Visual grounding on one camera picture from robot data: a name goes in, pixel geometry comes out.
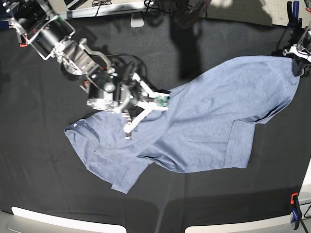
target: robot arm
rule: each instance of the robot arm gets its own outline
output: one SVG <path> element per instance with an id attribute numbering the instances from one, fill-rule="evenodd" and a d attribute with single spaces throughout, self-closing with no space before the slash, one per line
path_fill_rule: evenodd
<path id="1" fill-rule="evenodd" d="M 88 94 L 87 105 L 126 118 L 125 138 L 153 110 L 168 110 L 169 94 L 154 92 L 133 70 L 118 77 L 110 60 L 87 46 L 87 40 L 72 40 L 75 29 L 57 15 L 46 0 L 4 0 L 11 25 L 44 59 L 56 58 L 71 81 L 79 81 Z M 94 61 L 99 57 L 105 68 Z"/>
<path id="2" fill-rule="evenodd" d="M 311 0 L 305 0 L 307 10 L 310 10 Z M 302 35 L 296 44 L 293 44 L 289 49 L 283 51 L 283 55 L 294 56 L 293 73 L 296 76 L 305 74 L 311 67 L 311 22 L 303 31 L 298 25 L 298 29 L 294 29 L 295 35 Z"/>

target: blue clamp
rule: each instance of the blue clamp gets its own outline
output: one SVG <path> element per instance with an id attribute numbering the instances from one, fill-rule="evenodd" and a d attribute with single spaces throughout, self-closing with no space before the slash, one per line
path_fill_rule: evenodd
<path id="1" fill-rule="evenodd" d="M 298 212 L 295 208 L 292 209 L 293 212 L 293 218 L 291 220 L 291 223 L 299 221 L 299 216 L 298 216 Z"/>
<path id="2" fill-rule="evenodd" d="M 289 20 L 287 27 L 292 30 L 301 29 L 302 18 L 299 18 L 299 1 L 294 1 L 294 4 L 291 1 L 287 2 L 287 15 Z"/>

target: screw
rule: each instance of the screw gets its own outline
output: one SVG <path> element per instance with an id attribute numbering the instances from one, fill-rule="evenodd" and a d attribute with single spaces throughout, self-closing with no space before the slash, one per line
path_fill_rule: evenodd
<path id="1" fill-rule="evenodd" d="M 106 83 L 104 86 L 104 90 L 108 93 L 113 92 L 116 89 L 116 86 L 113 85 L 113 83 Z"/>
<path id="2" fill-rule="evenodd" d="M 86 38 L 82 38 L 82 39 L 80 40 L 80 44 L 85 45 L 86 43 L 87 43 L 87 39 L 86 39 Z"/>
<path id="3" fill-rule="evenodd" d="M 145 91 L 142 91 L 142 93 L 141 93 L 143 96 L 148 96 L 148 93 L 147 92 L 145 92 Z"/>
<path id="4" fill-rule="evenodd" d="M 109 70 L 107 70 L 108 74 L 113 74 L 114 72 L 116 72 L 116 69 L 114 69 L 113 67 L 109 68 Z"/>
<path id="5" fill-rule="evenodd" d="M 127 140 L 132 139 L 131 133 L 126 133 L 125 139 L 127 139 Z"/>

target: blue t-shirt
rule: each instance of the blue t-shirt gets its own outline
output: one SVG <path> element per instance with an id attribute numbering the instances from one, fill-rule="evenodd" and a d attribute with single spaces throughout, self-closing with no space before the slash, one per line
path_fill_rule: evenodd
<path id="1" fill-rule="evenodd" d="M 149 114 L 132 140 L 125 120 L 107 112 L 65 133 L 86 168 L 123 193 L 151 163 L 180 173 L 246 168 L 255 124 L 284 109 L 298 84 L 290 58 L 238 57 L 172 89 L 169 110 Z"/>

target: black table surface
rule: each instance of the black table surface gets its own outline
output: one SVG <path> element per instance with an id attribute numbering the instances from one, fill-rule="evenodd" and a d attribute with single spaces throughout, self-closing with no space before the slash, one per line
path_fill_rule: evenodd
<path id="1" fill-rule="evenodd" d="M 170 17 L 130 15 L 72 19 L 75 39 L 94 50 L 138 56 L 148 79 L 170 89 L 237 56 L 271 55 L 288 45 L 283 27 L 201 19 L 182 30 Z M 180 233 L 188 226 L 240 223 L 287 215 L 311 155 L 311 79 L 301 78 L 293 102 L 256 126 L 246 169 L 192 174 L 151 165 L 127 194 L 86 170 L 63 130 L 93 111 L 59 64 L 17 46 L 0 31 L 0 209 L 119 224 L 129 233 Z"/>

